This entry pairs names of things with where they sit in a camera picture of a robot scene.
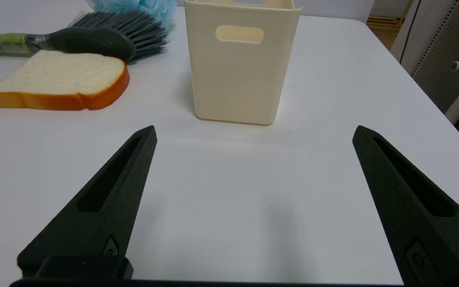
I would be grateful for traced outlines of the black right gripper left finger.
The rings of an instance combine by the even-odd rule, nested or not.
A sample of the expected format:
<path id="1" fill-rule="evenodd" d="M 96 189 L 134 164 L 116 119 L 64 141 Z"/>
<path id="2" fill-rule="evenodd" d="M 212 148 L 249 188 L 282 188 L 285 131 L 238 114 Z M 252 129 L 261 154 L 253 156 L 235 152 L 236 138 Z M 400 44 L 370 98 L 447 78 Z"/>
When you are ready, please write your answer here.
<path id="1" fill-rule="evenodd" d="M 49 256 L 123 256 L 157 144 L 154 126 L 130 136 L 17 257 L 24 277 Z"/>

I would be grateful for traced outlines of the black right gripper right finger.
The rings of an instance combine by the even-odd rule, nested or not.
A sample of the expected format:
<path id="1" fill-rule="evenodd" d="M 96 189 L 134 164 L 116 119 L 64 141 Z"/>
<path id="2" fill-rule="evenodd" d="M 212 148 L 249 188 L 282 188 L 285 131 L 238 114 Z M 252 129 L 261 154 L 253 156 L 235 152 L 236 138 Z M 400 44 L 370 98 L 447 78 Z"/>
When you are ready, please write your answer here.
<path id="1" fill-rule="evenodd" d="M 352 143 L 404 285 L 459 287 L 459 204 L 372 129 Z"/>

